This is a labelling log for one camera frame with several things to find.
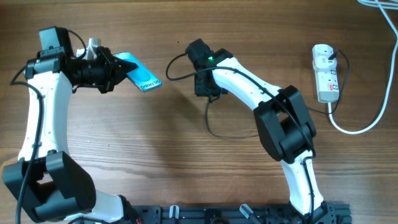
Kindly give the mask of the light blue smartphone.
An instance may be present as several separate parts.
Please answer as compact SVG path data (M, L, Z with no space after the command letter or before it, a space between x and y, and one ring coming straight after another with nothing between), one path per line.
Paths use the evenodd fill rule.
M127 77L140 91L151 91L162 85L162 82L131 53L121 52L114 54L114 56L137 65L136 69L127 73Z

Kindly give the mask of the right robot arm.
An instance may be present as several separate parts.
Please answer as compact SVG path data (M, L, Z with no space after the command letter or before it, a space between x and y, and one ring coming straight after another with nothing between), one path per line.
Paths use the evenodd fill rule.
M232 93L254 113L260 142L279 161L290 191L290 204L306 218L320 216L324 203L312 162L314 123L296 87L281 88L261 80L225 49L212 51L197 39L185 50L193 64L196 96L214 100Z

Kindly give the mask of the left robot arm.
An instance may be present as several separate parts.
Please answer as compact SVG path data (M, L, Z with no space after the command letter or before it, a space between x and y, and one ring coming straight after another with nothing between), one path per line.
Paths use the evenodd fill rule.
M29 89L27 131L15 164L2 180L22 213L35 223L141 223L142 217L122 195L95 188L93 179L70 156L67 143L68 103L79 88L107 93L137 68L102 46L72 49L72 31L48 27L39 32L37 56L20 70Z

